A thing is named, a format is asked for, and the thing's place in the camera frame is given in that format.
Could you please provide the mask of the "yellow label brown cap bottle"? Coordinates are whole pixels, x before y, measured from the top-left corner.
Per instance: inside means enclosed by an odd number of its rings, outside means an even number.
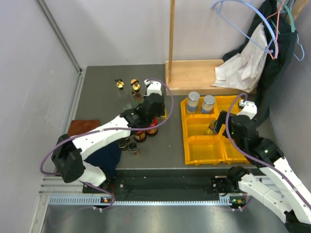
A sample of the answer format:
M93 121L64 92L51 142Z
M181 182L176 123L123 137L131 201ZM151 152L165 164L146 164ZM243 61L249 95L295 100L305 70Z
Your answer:
M216 124L216 120L211 121L210 124L208 125L204 135L217 135L217 133L214 132L215 124Z

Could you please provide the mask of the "silver lid spice jar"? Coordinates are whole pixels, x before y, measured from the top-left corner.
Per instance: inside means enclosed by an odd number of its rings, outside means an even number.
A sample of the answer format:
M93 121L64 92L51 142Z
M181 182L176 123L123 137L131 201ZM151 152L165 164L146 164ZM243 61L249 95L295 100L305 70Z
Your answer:
M200 94L196 91L192 91L188 94L188 100L187 100L187 107L186 111L187 114L195 114L198 108L200 100Z
M210 114L215 104L215 97L212 95L206 95L201 105L201 114Z

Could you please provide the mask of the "small brown cap bottle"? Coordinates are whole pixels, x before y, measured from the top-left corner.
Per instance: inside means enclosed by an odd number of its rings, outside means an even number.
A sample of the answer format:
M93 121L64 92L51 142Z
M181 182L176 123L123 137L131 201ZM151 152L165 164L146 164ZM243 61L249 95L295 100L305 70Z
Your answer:
M167 117L168 117L167 110L164 109L164 111L163 111L163 113L161 114L160 118L161 118L162 120L165 120Z

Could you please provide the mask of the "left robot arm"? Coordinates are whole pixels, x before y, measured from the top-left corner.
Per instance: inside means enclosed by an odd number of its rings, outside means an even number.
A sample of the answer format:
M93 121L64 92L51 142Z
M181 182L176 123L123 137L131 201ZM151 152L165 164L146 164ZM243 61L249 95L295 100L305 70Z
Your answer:
M144 102L137 107L125 110L110 122L87 133L72 137L65 134L59 137L56 146L48 155L65 183L80 181L102 193L110 188L107 170L101 166L94 166L85 159L134 132L154 128L151 125L153 119L165 113L162 87L166 87L166 84L159 79L147 79L147 83Z

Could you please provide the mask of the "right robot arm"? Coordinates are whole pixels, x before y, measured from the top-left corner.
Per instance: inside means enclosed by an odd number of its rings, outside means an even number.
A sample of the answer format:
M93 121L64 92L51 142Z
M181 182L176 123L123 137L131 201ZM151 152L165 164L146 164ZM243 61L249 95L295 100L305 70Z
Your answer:
M311 231L311 193L290 167L279 147L259 136L253 117L257 107L241 100L237 114L228 112L225 132L229 141L251 164L255 165L277 187L278 192L257 180L248 170L237 167L228 174L227 187L232 192L244 191L271 210L290 233Z

